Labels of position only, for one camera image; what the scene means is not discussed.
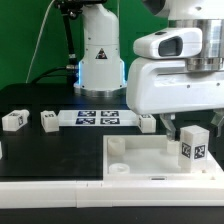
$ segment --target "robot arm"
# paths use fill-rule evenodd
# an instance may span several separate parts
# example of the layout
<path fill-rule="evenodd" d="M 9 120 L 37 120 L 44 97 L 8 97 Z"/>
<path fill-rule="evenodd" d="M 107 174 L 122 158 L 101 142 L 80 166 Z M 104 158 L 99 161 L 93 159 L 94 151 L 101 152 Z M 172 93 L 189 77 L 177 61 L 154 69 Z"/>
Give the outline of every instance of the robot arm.
<path fill-rule="evenodd" d="M 56 8 L 67 13 L 70 19 L 76 19 L 82 13 L 84 5 L 103 4 L 107 0 L 56 0 Z"/>
<path fill-rule="evenodd" d="M 171 138 L 174 113 L 215 109 L 218 115 L 212 123 L 220 135 L 224 123 L 223 1 L 142 2 L 154 15 L 167 16 L 169 25 L 135 41 L 134 51 L 140 58 L 129 70 L 128 106 L 137 114 L 160 114 Z"/>

